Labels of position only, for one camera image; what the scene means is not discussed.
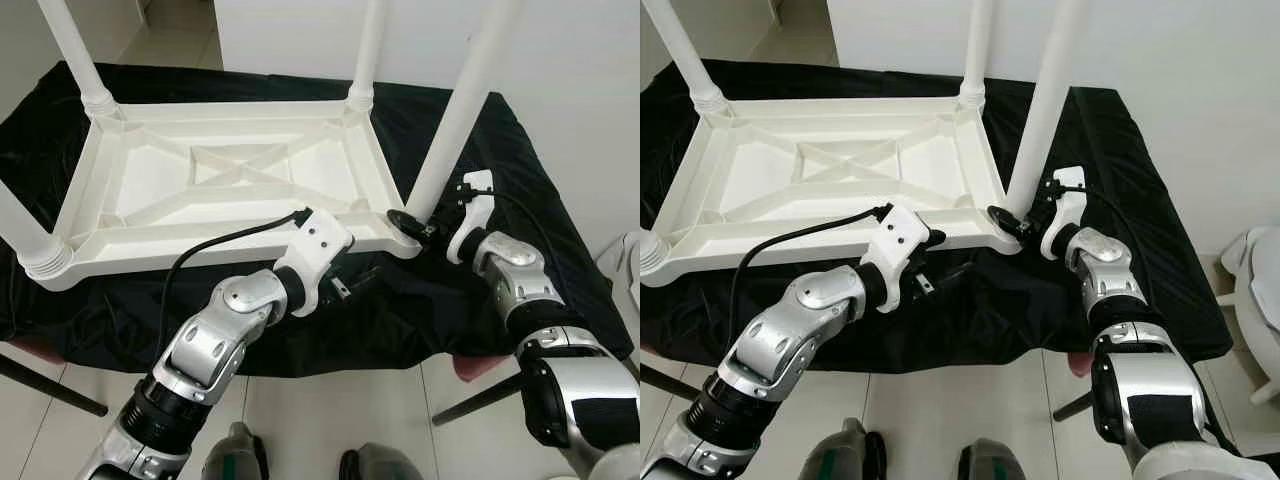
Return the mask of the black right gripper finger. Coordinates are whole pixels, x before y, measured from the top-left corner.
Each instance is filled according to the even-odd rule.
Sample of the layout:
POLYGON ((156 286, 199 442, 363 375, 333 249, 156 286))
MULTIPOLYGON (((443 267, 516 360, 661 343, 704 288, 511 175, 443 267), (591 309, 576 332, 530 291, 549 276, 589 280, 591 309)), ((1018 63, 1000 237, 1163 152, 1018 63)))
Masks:
POLYGON ((1015 239, 1028 238, 1028 221, 1024 218, 1019 218, 1014 212, 998 206, 991 205, 987 207, 987 214, 991 221, 1004 233, 1011 236, 1015 239))
POLYGON ((387 210, 387 220, 397 230, 420 244, 429 244, 433 239, 433 227, 420 221, 417 218, 406 211, 396 209, 387 210))

